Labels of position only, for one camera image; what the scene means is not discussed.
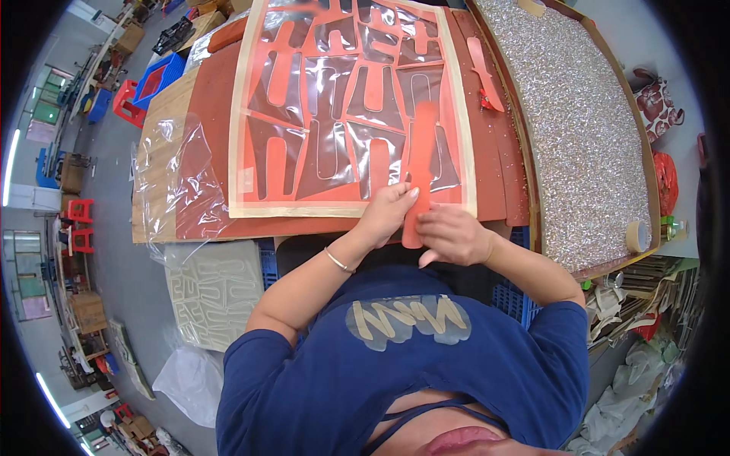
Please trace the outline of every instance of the patterned fabric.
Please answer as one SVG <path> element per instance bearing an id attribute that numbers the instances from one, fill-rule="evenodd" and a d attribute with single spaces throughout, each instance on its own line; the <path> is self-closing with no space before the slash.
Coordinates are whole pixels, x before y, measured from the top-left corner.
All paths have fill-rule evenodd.
<path id="1" fill-rule="evenodd" d="M 645 77 L 651 74 L 645 70 L 636 69 L 637 76 Z M 646 134 L 649 142 L 654 142 L 673 125 L 684 123 L 684 111 L 676 109 L 666 88 L 666 80 L 653 75 L 653 81 L 642 90 L 634 93 L 639 111 L 644 119 Z"/>

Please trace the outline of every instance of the fluorescent light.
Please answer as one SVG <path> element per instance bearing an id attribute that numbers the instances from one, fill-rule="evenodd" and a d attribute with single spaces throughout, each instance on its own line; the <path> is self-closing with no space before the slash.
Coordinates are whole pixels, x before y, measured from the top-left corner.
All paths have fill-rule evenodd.
<path id="1" fill-rule="evenodd" d="M 43 393 L 46 395 L 46 399 L 48 400 L 48 403 L 53 407 L 53 410 L 55 411 L 55 414 L 58 415 L 58 419 L 61 420 L 61 422 L 66 426 L 66 429 L 71 429 L 71 424 L 66 419 L 64 414 L 61 412 L 61 409 L 58 408 L 58 404 L 53 399 L 53 396 L 50 395 L 50 391 L 48 390 L 48 387 L 45 385 L 45 382 L 43 381 L 43 377 L 41 377 L 40 372 L 36 372 L 36 379 L 38 380 L 38 384 L 41 385 L 41 389 L 43 390 Z"/>
<path id="2" fill-rule="evenodd" d="M 7 156 L 7 165 L 5 166 L 5 183 L 2 190 L 2 206 L 7 206 L 7 200 L 10 197 L 10 175 L 12 174 L 12 164 L 15 162 L 15 149 L 18 148 L 18 139 L 20 138 L 20 130 L 15 129 L 12 135 L 12 143 L 10 145 L 10 153 Z"/>
<path id="3" fill-rule="evenodd" d="M 89 447 L 86 446 L 85 443 L 81 442 L 81 447 L 84 449 L 84 451 L 86 452 L 87 455 L 93 456 L 93 453 L 91 452 Z"/>

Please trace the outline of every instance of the graphic print on shirt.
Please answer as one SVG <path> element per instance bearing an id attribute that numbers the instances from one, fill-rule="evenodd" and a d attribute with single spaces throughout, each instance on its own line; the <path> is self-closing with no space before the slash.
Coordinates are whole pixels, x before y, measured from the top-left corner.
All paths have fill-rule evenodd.
<path id="1" fill-rule="evenodd" d="M 455 345 L 472 333 L 463 307 L 446 295 L 415 295 L 354 301 L 345 315 L 347 329 L 366 347 L 384 352 L 388 341 L 401 344 L 413 327 L 440 344 Z"/>

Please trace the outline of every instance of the woman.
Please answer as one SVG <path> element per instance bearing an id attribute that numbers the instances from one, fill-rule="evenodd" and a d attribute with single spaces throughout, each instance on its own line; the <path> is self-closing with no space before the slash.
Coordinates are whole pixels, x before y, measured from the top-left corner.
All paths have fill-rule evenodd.
<path id="1" fill-rule="evenodd" d="M 557 263 L 434 207 L 419 217 L 418 267 L 353 276 L 418 190 L 381 189 L 353 230 L 264 293 L 224 358 L 220 455 L 549 455 L 531 447 L 568 439 L 588 395 L 588 321 Z M 457 295 L 436 261 L 481 263 L 544 309 L 525 331 Z"/>

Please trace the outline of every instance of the window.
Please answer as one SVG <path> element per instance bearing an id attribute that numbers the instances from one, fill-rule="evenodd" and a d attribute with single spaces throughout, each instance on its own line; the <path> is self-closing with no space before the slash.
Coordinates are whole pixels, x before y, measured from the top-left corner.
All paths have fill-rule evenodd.
<path id="1" fill-rule="evenodd" d="M 52 66 L 45 65 L 34 84 L 20 116 L 20 130 L 26 139 L 50 143 L 55 134 L 55 124 L 61 115 L 58 95 L 74 77 Z"/>
<path id="2" fill-rule="evenodd" d="M 43 280 L 41 233 L 6 230 L 2 242 L 18 319 L 33 320 L 53 315 Z"/>

